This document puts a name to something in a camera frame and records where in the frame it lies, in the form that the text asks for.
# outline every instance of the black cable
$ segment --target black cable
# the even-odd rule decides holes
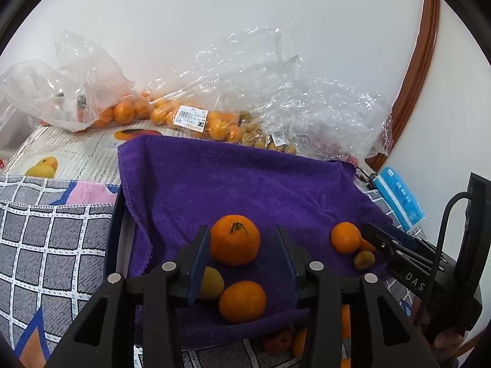
[[[452,197],[452,199],[450,199],[445,206],[443,216],[441,217],[440,232],[438,234],[438,241],[436,242],[433,265],[431,266],[430,276],[428,277],[428,282],[426,283],[425,294],[421,298],[421,305],[419,306],[419,310],[414,317],[414,326],[418,325],[421,314],[423,314],[424,309],[426,308],[426,306],[428,306],[428,303],[430,302],[431,292],[433,291],[433,286],[435,285],[436,273],[440,266],[441,252],[443,251],[443,241],[445,240],[445,233],[447,232],[447,224],[448,218],[450,216],[450,211],[460,199],[471,199],[471,197],[472,195],[469,192],[459,192],[457,195]]]

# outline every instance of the barcode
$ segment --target barcode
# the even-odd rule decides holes
[[[189,119],[192,116],[191,112],[186,112],[186,111],[180,111],[179,112],[179,119]]]

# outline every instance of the brown wooden frame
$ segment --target brown wooden frame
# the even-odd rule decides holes
[[[392,146],[399,140],[416,106],[419,94],[421,94],[433,58],[439,19],[440,0],[424,0],[416,47],[412,53],[401,90],[392,107]],[[386,160],[387,156],[379,153],[367,159],[366,162],[377,172]]]

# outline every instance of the white wall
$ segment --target white wall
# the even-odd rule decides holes
[[[414,192],[426,220],[423,230],[438,238],[448,200],[465,191],[470,172],[491,179],[491,67],[465,25],[442,2],[435,55],[421,97],[390,154],[394,167]],[[444,252],[456,258],[462,242],[465,201],[452,210]],[[470,334],[491,317],[491,263],[481,280],[484,312]]]
[[[291,24],[296,52],[317,76],[378,90],[393,101],[416,42],[423,0],[43,0],[0,58],[56,66],[54,31],[104,46],[139,87],[217,37]]]

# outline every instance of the human hand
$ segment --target human hand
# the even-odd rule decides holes
[[[421,306],[421,300],[418,297],[414,297],[414,300],[412,301],[412,308],[411,308],[411,320],[414,320],[414,317],[416,316],[416,313],[418,312],[419,308]],[[425,309],[423,313],[421,314],[421,318],[419,320],[418,325],[416,326],[416,330],[421,333],[421,336],[423,338],[423,342],[428,345],[430,348],[431,352],[433,353],[434,357],[438,361],[439,364],[449,360],[452,356],[454,356],[458,348],[462,345],[463,341],[467,337],[467,333],[465,336],[461,336],[456,328],[448,328],[445,329],[444,331],[440,332],[435,340],[433,341],[433,344],[430,344],[428,340],[425,338],[423,335],[423,326],[427,326],[430,324],[430,314],[428,311]]]

